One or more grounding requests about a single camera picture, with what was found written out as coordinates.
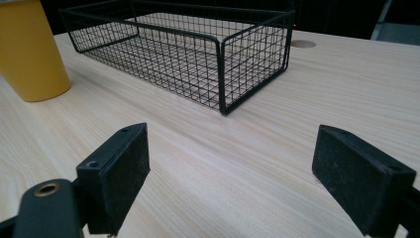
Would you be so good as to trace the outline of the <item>grey chair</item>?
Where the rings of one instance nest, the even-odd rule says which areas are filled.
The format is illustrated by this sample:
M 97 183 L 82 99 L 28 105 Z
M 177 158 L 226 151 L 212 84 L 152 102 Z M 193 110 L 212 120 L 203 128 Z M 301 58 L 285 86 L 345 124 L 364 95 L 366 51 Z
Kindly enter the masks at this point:
M 420 0 L 385 0 L 370 38 L 420 46 Z

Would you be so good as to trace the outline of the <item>yellow cup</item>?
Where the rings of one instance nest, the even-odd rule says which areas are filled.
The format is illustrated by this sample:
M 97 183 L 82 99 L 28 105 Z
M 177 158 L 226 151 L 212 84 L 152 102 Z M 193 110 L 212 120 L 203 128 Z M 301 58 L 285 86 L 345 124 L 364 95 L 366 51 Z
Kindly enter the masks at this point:
M 0 0 L 0 75 L 27 102 L 70 89 L 41 0 Z

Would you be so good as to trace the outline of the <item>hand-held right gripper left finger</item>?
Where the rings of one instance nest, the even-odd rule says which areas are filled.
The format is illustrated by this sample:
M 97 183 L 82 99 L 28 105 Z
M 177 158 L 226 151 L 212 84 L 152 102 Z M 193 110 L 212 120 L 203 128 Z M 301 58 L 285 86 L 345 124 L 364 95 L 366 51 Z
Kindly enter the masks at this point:
M 76 167 L 91 234 L 119 233 L 150 170 L 146 123 L 120 129 Z

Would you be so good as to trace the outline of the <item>black wire mesh basket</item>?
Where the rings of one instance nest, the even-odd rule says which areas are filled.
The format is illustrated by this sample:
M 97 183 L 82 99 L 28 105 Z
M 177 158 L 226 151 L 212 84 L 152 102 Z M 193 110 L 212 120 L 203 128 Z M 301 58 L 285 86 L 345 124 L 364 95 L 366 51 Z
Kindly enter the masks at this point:
M 288 68 L 293 11 L 108 0 L 59 13 L 78 53 L 223 115 Z

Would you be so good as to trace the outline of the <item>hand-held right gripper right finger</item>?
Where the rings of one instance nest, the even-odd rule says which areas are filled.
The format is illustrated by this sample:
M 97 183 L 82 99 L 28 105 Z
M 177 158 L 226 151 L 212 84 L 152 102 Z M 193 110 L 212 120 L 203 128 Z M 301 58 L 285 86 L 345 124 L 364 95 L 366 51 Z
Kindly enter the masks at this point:
M 392 237 L 399 226 L 416 235 L 416 172 L 380 149 L 322 125 L 312 172 L 363 235 Z

